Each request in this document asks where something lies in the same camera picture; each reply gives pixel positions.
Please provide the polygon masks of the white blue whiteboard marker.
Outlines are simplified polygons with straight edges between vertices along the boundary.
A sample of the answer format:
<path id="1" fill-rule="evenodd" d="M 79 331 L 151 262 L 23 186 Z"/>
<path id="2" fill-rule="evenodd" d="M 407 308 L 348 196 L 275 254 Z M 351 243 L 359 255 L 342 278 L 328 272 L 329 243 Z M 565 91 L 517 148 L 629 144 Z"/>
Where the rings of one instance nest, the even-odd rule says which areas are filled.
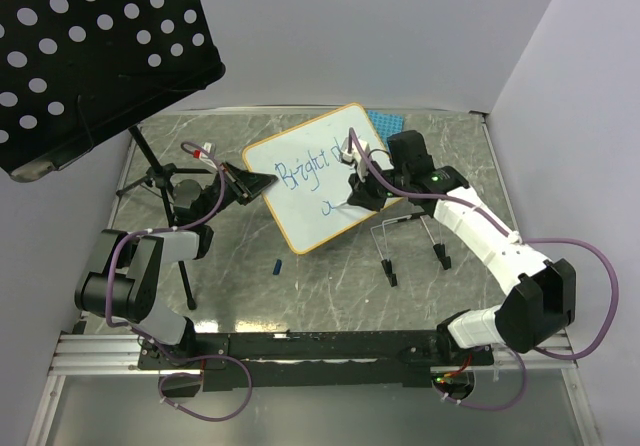
<path id="1" fill-rule="evenodd" d="M 346 207 L 346 206 L 348 206 L 347 202 L 341 202 L 341 203 L 337 203 L 337 204 L 330 204 L 329 205 L 329 211 L 338 210 L 338 209 Z"/>

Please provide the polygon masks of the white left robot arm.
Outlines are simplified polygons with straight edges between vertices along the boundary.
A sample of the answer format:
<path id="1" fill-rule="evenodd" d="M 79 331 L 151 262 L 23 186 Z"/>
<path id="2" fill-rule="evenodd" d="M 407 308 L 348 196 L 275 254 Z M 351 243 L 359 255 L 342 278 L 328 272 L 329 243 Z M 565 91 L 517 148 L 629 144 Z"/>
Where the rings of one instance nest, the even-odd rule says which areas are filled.
<path id="1" fill-rule="evenodd" d="M 161 266 L 206 256 L 214 236 L 207 222 L 233 203 L 249 204 L 277 181 L 222 162 L 206 187 L 192 179 L 179 182 L 169 227 L 100 233 L 75 290 L 76 307 L 162 344 L 172 366 L 189 366 L 198 353 L 195 326 L 157 297 Z"/>

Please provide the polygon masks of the blue marker cap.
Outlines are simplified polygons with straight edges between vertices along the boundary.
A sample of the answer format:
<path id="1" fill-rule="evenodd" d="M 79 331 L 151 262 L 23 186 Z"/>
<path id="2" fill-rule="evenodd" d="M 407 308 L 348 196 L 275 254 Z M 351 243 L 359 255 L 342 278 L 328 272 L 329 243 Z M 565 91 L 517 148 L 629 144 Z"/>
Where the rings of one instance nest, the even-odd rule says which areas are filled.
<path id="1" fill-rule="evenodd" d="M 281 259 L 277 259 L 273 268 L 273 275 L 279 275 L 281 272 L 281 268 L 282 268 L 282 260 Z"/>

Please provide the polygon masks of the yellow framed whiteboard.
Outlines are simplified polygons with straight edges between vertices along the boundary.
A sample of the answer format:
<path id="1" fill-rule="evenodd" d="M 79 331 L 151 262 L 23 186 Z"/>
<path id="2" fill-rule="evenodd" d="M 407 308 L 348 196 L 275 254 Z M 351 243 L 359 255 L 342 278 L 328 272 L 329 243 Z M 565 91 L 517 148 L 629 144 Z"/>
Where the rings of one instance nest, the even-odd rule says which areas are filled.
<path id="1" fill-rule="evenodd" d="M 247 146 L 242 159 L 248 170 L 273 174 L 276 184 L 265 202 L 290 249 L 306 254 L 375 215 L 361 207 L 329 211 L 347 202 L 354 169 L 339 160 L 349 130 L 375 150 L 384 143 L 365 109 L 351 103 Z"/>

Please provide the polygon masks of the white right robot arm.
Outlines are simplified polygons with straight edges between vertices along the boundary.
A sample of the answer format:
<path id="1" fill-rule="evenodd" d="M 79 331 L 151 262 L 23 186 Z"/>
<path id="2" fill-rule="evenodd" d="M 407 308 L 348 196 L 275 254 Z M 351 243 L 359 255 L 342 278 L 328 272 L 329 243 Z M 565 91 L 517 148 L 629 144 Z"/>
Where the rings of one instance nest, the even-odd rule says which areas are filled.
<path id="1" fill-rule="evenodd" d="M 437 327 L 438 356 L 458 364 L 473 348 L 503 344 L 527 353 L 575 319 L 576 271 L 565 259 L 552 261 L 524 243 L 480 199 L 454 167 L 437 167 L 415 130 L 388 140 L 391 166 L 382 169 L 368 144 L 349 132 L 341 161 L 353 167 L 348 204 L 380 211 L 391 198 L 405 198 L 447 228 L 497 281 L 504 301 L 459 312 Z"/>

